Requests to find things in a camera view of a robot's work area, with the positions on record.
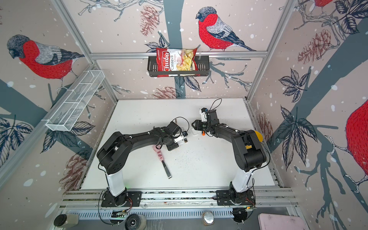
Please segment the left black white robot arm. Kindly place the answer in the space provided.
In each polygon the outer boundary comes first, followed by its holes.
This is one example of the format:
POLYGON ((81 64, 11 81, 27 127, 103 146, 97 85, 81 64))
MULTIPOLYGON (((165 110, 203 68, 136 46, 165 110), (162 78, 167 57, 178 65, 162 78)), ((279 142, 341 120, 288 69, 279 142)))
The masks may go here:
POLYGON ((99 166, 105 172, 108 183, 108 192, 118 198, 126 194, 122 169, 129 154, 137 149, 153 146, 156 153, 161 152, 163 146, 168 151, 179 147, 179 142, 187 137, 187 131, 183 131, 175 122, 168 126, 154 127, 150 131, 138 134, 122 134, 114 132, 97 152, 99 166))

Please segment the white battery cover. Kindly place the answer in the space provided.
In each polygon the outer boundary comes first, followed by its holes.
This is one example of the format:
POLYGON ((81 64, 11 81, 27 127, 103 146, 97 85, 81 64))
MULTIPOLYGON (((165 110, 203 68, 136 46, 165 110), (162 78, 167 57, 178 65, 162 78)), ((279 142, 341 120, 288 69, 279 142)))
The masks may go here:
POLYGON ((191 129, 191 132, 194 136, 198 136, 200 132, 198 130, 191 129))

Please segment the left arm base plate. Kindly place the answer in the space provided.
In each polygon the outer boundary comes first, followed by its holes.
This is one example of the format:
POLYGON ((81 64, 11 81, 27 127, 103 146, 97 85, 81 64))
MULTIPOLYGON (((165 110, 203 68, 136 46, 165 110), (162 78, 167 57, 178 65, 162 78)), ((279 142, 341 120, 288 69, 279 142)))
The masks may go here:
POLYGON ((139 207, 142 197, 141 191, 124 191, 118 196, 113 196, 110 191, 106 191, 102 195, 101 207, 139 207))

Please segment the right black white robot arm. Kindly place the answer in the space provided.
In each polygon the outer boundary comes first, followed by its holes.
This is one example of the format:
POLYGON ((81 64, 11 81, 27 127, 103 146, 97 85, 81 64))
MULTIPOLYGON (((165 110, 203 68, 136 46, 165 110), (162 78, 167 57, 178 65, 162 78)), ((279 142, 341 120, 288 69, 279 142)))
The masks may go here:
POLYGON ((191 124, 192 128, 205 135, 226 140, 232 144, 234 159, 238 166, 235 178, 230 182, 229 200, 235 204, 250 199, 249 183, 257 170, 265 167, 268 157, 263 147, 263 136, 255 130, 239 130, 220 123, 215 109, 202 108, 201 119, 191 124))

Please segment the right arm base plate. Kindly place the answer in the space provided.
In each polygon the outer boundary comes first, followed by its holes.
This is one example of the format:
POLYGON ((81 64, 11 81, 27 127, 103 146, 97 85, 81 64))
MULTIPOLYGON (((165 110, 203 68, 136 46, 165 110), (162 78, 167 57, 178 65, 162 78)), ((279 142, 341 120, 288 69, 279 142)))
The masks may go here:
POLYGON ((255 196, 250 189, 242 193, 232 189, 217 190, 215 197, 218 206, 255 206, 255 196))

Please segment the white remote green buttons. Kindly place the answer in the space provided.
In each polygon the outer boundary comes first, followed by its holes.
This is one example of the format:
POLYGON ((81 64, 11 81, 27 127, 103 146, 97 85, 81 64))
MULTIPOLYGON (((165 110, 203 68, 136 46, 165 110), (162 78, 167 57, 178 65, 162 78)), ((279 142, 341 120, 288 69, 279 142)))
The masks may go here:
POLYGON ((180 137, 176 138, 174 141, 175 141, 175 143, 176 143, 176 144, 178 144, 179 146, 184 145, 185 143, 187 143, 187 142, 188 142, 187 138, 186 138, 186 137, 184 137, 184 136, 180 136, 180 137))

